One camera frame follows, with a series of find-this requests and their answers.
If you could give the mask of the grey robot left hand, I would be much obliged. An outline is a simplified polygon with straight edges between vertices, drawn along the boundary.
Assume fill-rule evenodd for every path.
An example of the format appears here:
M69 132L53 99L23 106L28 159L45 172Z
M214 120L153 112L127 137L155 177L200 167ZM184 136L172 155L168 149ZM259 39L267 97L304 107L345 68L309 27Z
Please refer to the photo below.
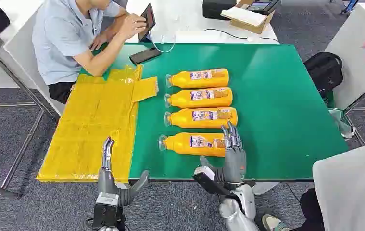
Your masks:
M130 188L121 189L116 186L115 179L112 174L111 168L111 157L112 157L112 147L114 145L114 140L109 136L104 142L102 150L102 166L98 172L98 192L116 195L117 204L116 206L128 206L132 203L134 198L137 196L141 188L143 188L149 179L149 171L144 170L139 178L139 180Z

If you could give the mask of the person's left hand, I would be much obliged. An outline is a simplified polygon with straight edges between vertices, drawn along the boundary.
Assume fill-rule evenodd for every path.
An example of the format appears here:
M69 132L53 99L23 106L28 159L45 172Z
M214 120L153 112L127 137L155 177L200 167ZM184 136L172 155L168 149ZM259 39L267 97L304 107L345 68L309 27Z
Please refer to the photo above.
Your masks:
M97 35L94 38L94 40L90 46L90 50L94 51L94 50L99 49L104 43L107 42L107 40L108 40L108 37L107 37L106 33L101 32L99 35Z

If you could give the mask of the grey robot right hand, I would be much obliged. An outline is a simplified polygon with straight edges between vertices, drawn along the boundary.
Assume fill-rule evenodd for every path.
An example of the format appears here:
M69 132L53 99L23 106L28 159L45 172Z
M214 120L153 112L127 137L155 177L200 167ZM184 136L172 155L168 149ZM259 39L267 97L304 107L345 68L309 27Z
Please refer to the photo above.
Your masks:
M246 152L236 126L228 122L228 128L221 126L224 134L225 157L222 167L214 167L205 156L200 157L203 166L207 166L214 174L217 182L240 184L246 174Z

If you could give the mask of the person's right hand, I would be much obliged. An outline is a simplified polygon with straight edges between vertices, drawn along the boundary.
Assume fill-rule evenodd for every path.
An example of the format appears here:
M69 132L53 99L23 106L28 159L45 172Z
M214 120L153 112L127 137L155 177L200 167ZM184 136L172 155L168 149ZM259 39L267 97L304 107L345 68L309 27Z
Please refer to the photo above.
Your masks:
M138 34L145 30L146 28L146 19L144 17L131 14L128 15L122 22L120 29L117 32L117 36L120 37L123 41L133 37L135 34Z

